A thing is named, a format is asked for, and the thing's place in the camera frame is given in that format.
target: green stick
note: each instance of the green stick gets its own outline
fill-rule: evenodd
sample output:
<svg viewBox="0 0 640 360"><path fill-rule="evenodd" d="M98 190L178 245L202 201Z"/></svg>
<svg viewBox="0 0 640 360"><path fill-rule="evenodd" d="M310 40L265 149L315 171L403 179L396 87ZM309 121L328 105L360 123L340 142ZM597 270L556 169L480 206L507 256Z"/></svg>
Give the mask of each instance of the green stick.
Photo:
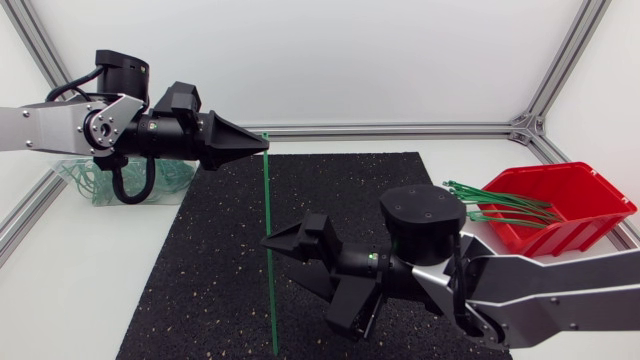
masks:
<svg viewBox="0 0 640 360"><path fill-rule="evenodd" d="M269 134L264 133L262 137L269 139ZM271 235L271 202L269 199L269 154L265 150L264 160L264 206L265 222L267 224L267 236ZM273 343L273 353L278 356L278 326L276 325L276 290L275 279L273 277L273 254L271 249L267 249L267 272L269 273L269 305L271 307L271 339Z"/></svg>

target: aluminum frame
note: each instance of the aluminum frame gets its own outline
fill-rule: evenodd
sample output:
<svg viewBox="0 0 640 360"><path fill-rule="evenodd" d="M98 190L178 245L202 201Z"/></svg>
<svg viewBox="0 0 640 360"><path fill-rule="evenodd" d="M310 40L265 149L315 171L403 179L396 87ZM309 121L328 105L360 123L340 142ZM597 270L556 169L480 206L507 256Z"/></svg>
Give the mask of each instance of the aluminum frame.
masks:
<svg viewBox="0 0 640 360"><path fill-rule="evenodd" d="M29 0L0 0L16 31L29 49L34 61L52 87L70 80L68 71L58 56L53 43L38 20ZM393 125L331 125L331 126L249 126L248 130L268 132L271 141L323 141L323 140L397 140L397 139L509 139L527 148L545 164L570 161L551 140L546 137L546 115L563 85L570 76L580 56L593 36L611 0L584 0L560 49L553 59L529 106L517 117L504 123L436 123ZM43 180L50 179L49 172ZM64 182L50 189L47 201L52 201L64 187ZM34 195L32 190L26 198ZM28 230L31 221L37 221L42 207L26 217L15 217L23 210L20 205L9 218L24 221ZM0 245L7 236L0 228ZM609 239L618 250L638 248L640 231L631 222L624 221L610 234Z"/></svg>

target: speckled black mat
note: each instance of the speckled black mat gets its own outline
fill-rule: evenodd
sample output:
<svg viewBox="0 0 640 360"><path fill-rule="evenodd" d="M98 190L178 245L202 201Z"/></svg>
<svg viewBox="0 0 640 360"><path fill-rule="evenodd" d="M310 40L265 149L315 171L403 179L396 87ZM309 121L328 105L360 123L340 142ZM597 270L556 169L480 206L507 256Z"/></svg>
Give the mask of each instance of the speckled black mat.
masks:
<svg viewBox="0 0 640 360"><path fill-rule="evenodd" d="M270 157L273 230L308 210L344 241L388 241L378 197L430 183L417 153ZM274 358L264 236L262 157L198 170L149 277L118 358ZM458 335L419 304L390 300L374 338L353 343L323 321L327 303L290 283L277 254L281 359L509 359Z"/></svg>

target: metal bracket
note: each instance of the metal bracket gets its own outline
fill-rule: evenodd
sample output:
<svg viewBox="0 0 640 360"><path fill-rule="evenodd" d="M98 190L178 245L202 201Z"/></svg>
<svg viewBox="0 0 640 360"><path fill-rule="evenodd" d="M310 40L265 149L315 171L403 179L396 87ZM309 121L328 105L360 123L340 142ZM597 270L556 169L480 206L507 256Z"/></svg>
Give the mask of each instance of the metal bracket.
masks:
<svg viewBox="0 0 640 360"><path fill-rule="evenodd" d="M542 136L545 134L545 120L546 118L544 116L534 115L527 111L523 112L509 121L513 130L509 134L508 139L525 146L529 145L534 136Z"/></svg>

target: red plastic container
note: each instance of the red plastic container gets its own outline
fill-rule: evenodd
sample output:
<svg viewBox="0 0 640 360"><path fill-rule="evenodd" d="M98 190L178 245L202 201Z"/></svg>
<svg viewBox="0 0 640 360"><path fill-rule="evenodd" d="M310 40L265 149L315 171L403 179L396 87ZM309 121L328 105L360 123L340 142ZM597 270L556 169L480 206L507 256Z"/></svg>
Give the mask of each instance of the red plastic container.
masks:
<svg viewBox="0 0 640 360"><path fill-rule="evenodd" d="M529 196L551 203L549 211L564 221L544 229L491 221L502 242L514 254L528 257L569 250L585 251L637 208L589 165L581 162L507 169L484 190ZM506 210L478 205L482 210ZM529 216L505 214L533 220ZM505 217L500 213L494 217Z"/></svg>

